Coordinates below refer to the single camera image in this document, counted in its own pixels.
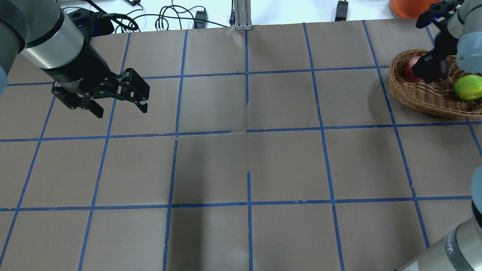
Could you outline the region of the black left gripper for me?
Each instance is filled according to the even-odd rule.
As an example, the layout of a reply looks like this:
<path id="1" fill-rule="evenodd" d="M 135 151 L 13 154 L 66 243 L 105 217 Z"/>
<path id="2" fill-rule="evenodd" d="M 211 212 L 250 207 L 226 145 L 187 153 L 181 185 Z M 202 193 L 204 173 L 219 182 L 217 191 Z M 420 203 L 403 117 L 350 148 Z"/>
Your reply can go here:
<path id="1" fill-rule="evenodd" d="M 57 83 L 51 92 L 67 108 L 82 108 L 103 118 L 104 109 L 94 100 L 95 89 L 114 73 L 90 41 L 83 41 L 79 54 L 69 63 L 41 70 Z M 115 99 L 131 102 L 147 113 L 150 86 L 133 68 L 115 76 L 115 84 Z"/>

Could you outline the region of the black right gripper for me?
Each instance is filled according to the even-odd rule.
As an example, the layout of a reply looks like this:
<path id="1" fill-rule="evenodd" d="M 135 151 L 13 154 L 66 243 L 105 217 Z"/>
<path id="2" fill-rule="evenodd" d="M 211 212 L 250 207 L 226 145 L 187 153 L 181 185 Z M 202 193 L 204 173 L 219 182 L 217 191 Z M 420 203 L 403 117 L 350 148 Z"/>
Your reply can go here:
<path id="1" fill-rule="evenodd" d="M 420 57 L 413 66 L 416 76 L 421 76 L 429 66 L 429 62 L 437 62 L 447 56 L 455 56 L 458 53 L 459 39 L 453 37 L 449 32 L 439 32 L 435 36 L 434 48 L 428 55 Z"/>

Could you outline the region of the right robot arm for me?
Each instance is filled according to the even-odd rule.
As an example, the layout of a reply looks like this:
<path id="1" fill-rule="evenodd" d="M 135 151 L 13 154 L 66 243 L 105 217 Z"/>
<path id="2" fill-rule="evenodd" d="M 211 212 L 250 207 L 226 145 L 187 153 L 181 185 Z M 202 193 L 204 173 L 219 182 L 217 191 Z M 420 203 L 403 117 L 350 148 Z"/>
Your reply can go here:
<path id="1" fill-rule="evenodd" d="M 434 24 L 439 33 L 430 51 L 399 53 L 389 65 L 389 90 L 400 103 L 423 113 L 459 118 L 469 102 L 481 98 L 481 87 L 468 78 L 481 77 L 481 1 L 442 0 L 416 23 Z M 472 217 L 400 271 L 480 271 L 482 268 L 481 168 L 471 182 Z"/>

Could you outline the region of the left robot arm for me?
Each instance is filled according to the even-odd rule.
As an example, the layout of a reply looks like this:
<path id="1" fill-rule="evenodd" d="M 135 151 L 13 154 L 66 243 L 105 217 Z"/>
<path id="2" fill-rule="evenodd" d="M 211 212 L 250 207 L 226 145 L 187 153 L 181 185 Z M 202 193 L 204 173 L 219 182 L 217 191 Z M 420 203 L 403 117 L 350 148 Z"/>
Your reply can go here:
<path id="1" fill-rule="evenodd" d="M 1 93 L 18 54 L 54 80 L 52 94 L 67 108 L 88 110 L 98 118 L 104 109 L 98 99 L 125 100 L 147 113 L 150 86 L 132 68 L 121 74 L 111 71 L 91 45 L 98 21 L 120 22 L 137 30 L 126 14 L 77 10 L 69 14 L 54 0 L 1 1 Z"/>

